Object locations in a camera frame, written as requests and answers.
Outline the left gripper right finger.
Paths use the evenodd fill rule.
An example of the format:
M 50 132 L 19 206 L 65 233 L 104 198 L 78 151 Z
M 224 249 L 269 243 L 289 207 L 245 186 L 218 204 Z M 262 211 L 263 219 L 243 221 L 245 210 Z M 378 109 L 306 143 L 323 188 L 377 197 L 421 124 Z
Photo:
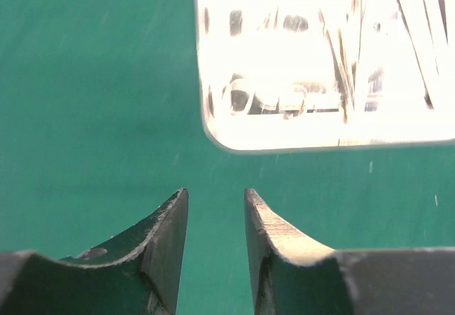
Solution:
M 453 314 L 454 249 L 335 250 L 245 190 L 256 314 Z

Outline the green surgical cloth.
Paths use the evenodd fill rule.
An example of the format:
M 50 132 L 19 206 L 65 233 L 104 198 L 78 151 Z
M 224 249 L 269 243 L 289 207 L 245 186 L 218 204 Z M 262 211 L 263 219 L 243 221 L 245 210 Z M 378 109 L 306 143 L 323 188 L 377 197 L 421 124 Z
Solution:
M 251 314 L 243 193 L 331 246 L 454 244 L 454 148 L 237 155 L 193 0 L 1 0 L 1 249 L 76 256 L 190 196 L 179 314 Z

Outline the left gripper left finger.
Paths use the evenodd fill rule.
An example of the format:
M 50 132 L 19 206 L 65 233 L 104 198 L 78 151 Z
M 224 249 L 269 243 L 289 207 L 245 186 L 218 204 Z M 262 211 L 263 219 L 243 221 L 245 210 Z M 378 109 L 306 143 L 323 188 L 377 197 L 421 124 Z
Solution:
M 189 195 L 77 257 L 1 253 L 2 314 L 175 314 Z

